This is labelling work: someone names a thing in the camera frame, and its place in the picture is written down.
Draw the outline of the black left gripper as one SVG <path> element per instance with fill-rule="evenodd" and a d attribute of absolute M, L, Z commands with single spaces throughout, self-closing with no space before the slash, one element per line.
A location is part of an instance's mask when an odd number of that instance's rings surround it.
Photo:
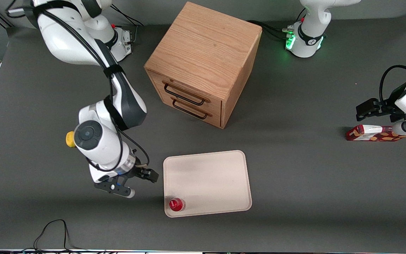
<path fill-rule="evenodd" d="M 398 122 L 405 118 L 404 112 L 396 106 L 397 99 L 404 93 L 406 82 L 395 88 L 382 103 L 378 99 L 368 99 L 356 106 L 356 121 L 361 122 L 369 117 L 380 117 L 382 113 L 389 115 L 390 122 Z"/>

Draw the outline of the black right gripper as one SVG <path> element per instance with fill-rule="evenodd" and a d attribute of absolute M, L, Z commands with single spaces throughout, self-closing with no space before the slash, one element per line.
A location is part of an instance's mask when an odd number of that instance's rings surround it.
<path fill-rule="evenodd" d="M 140 165 L 136 165 L 132 168 L 129 172 L 124 173 L 122 175 L 117 176 L 117 184 L 118 185 L 125 185 L 127 180 L 133 177 L 137 177 L 139 179 L 146 179 L 152 183 L 156 183 L 159 178 L 159 174 L 155 172 L 153 169 L 147 169 Z"/>

